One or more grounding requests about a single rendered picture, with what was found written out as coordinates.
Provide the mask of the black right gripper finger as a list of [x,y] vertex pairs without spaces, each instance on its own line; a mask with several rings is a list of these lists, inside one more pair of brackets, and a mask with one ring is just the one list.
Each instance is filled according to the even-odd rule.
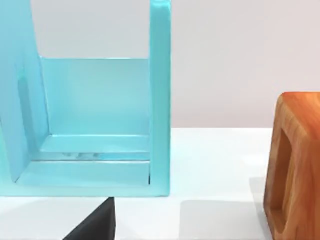
[[115,240],[115,198],[108,197],[62,240]]

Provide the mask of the wooden box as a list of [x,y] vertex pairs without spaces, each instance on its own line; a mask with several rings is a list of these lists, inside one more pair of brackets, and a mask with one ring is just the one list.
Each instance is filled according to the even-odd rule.
[[277,99],[263,209],[272,240],[320,240],[320,92]]

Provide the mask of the light blue rack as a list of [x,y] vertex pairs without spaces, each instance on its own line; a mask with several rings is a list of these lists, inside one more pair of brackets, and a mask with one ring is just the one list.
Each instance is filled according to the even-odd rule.
[[148,57],[39,55],[30,0],[0,0],[0,196],[167,197],[172,0]]

